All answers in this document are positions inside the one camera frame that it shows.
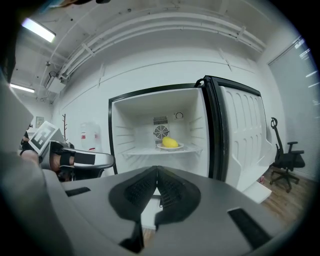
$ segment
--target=chair armrest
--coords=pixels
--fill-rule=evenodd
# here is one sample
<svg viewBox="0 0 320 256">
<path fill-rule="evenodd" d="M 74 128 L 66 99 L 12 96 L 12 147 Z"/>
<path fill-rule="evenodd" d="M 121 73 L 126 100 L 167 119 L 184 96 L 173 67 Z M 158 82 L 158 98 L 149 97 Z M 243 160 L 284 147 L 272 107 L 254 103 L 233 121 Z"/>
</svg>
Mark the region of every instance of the chair armrest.
<svg viewBox="0 0 320 256">
<path fill-rule="evenodd" d="M 292 145 L 293 144 L 298 144 L 298 141 L 291 141 L 291 142 L 288 142 L 287 144 L 290 145 L 288 153 L 291 153 Z"/>
<path fill-rule="evenodd" d="M 293 155 L 300 155 L 300 154 L 304 154 L 305 151 L 304 150 L 295 150 L 295 151 L 291 151 L 290 154 Z"/>
</svg>

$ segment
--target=plate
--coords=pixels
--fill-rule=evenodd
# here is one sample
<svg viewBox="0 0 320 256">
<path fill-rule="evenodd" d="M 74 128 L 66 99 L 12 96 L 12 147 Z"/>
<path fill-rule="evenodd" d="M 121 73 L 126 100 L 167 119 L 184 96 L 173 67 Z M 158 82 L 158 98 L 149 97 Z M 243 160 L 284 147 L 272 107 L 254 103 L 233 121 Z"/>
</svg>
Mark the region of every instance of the plate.
<svg viewBox="0 0 320 256">
<path fill-rule="evenodd" d="M 175 150 L 178 150 L 178 149 L 183 148 L 184 145 L 185 145 L 185 144 L 178 142 L 178 146 L 177 146 L 177 147 L 166 147 L 166 146 L 164 146 L 162 143 L 161 143 L 161 144 L 158 144 L 158 145 L 156 145 L 156 146 L 157 146 L 158 148 L 162 149 L 162 150 L 175 151 Z"/>
</svg>

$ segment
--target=refrigerator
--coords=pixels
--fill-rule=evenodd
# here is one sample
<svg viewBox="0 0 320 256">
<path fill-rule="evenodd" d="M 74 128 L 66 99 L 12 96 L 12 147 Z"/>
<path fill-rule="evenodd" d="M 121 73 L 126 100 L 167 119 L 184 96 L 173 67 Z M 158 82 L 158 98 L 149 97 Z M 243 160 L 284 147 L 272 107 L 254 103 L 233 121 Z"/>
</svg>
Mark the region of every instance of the refrigerator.
<svg viewBox="0 0 320 256">
<path fill-rule="evenodd" d="M 257 182 L 273 162 L 263 99 L 244 84 L 205 76 L 119 95 L 109 99 L 108 129 L 116 175 L 165 166 L 226 182 L 257 203 L 271 193 Z M 161 149 L 164 137 L 183 146 Z M 142 226 L 155 229 L 161 210 L 156 190 Z"/>
</svg>

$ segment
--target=refrigerator fan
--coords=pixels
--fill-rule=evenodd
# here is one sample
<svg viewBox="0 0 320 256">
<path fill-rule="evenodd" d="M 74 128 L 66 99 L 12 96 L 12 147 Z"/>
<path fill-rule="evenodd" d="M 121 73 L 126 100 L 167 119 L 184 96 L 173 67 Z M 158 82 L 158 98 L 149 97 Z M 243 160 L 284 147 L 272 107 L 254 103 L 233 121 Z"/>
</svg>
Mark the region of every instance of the refrigerator fan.
<svg viewBox="0 0 320 256">
<path fill-rule="evenodd" d="M 163 139 L 164 137 L 168 136 L 169 130 L 167 127 L 165 127 L 164 125 L 159 125 L 155 128 L 154 130 L 154 135 L 158 138 L 158 139 Z"/>
</svg>

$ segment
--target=door shelf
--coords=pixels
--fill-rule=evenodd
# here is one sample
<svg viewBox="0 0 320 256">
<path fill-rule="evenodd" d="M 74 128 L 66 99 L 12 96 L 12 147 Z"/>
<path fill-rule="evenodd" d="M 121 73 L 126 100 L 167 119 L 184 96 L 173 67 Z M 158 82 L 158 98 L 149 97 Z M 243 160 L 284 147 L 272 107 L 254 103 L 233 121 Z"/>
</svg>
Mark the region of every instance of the door shelf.
<svg viewBox="0 0 320 256">
<path fill-rule="evenodd" d="M 173 150 L 173 151 L 167 151 L 158 147 L 153 148 L 133 148 L 126 152 L 123 152 L 122 154 L 124 156 L 141 156 L 141 155 L 171 155 L 171 154 L 182 154 L 182 153 L 191 153 L 196 152 L 200 153 L 202 151 L 202 148 L 194 145 L 194 144 L 185 144 L 184 147 Z"/>
</svg>

